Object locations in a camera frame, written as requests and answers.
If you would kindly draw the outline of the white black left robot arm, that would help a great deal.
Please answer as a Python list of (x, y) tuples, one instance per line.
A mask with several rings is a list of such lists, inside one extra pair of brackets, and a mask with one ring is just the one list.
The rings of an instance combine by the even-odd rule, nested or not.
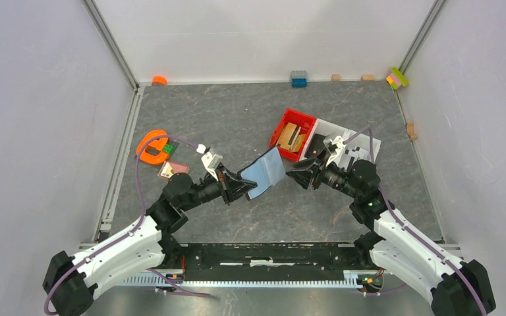
[(122, 231), (84, 251), (60, 251), (50, 259), (42, 287), (46, 315), (81, 315), (119, 281), (181, 259), (173, 233), (188, 220), (185, 211), (213, 199), (230, 204), (257, 187), (257, 182), (223, 165), (194, 182), (189, 174), (174, 174), (157, 201)]

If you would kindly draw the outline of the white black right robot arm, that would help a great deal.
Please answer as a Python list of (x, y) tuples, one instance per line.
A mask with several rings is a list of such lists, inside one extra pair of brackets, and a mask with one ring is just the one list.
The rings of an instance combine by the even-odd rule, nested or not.
[(359, 160), (343, 169), (315, 158), (293, 164), (286, 174), (305, 189), (325, 184), (353, 199), (352, 214), (370, 229), (354, 243), (359, 267), (393, 273), (434, 315), (488, 315), (496, 309), (485, 266), (453, 255), (411, 224), (381, 189), (375, 163)]

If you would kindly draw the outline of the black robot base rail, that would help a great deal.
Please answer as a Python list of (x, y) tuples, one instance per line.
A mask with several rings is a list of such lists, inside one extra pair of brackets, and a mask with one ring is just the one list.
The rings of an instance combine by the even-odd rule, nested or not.
[(338, 281), (344, 271), (377, 271), (354, 244), (189, 243), (158, 269), (178, 269), (189, 281)]

